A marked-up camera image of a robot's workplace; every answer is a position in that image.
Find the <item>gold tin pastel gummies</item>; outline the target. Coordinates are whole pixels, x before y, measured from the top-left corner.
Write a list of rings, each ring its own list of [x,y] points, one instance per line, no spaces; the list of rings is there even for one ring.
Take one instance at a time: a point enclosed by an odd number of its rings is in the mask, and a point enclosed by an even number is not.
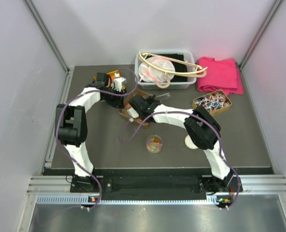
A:
[[[129,100],[135,95],[140,95],[143,98],[147,98],[149,96],[148,93],[137,89],[133,93],[131,93],[129,96],[124,98],[124,108],[119,109],[119,115],[122,119],[124,119],[126,121],[129,121],[129,115],[127,114],[125,107],[129,103]],[[142,120],[139,118],[136,118],[132,123],[139,126],[142,123]],[[148,122],[144,122],[142,124],[143,129],[148,129],[149,127],[150,127],[150,124]]]

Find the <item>clear round container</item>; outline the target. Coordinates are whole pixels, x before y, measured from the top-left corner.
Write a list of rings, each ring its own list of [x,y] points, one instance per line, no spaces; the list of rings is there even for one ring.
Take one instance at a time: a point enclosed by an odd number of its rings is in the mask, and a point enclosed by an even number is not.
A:
[[[151,135],[146,140],[146,149],[153,154],[157,154],[162,150],[163,141],[158,135]]]

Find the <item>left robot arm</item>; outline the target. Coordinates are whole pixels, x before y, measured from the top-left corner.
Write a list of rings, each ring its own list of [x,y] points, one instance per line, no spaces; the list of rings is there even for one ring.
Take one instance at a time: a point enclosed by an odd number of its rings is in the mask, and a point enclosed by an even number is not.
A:
[[[86,112],[100,101],[105,101],[113,108],[123,108],[125,84],[126,79],[120,71],[99,72],[77,97],[56,107],[56,141],[65,147],[75,168],[72,192],[91,192],[99,186],[85,143],[88,135]]]

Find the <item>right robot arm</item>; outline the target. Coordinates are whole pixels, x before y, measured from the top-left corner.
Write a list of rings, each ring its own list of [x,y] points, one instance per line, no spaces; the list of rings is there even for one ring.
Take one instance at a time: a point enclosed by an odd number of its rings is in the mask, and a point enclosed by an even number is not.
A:
[[[227,190],[234,172],[230,168],[221,143],[220,125],[200,106],[195,109],[168,107],[154,97],[134,95],[129,100],[128,114],[148,123],[164,123],[183,128],[188,133],[188,143],[204,151],[211,166],[214,186],[219,191]]]

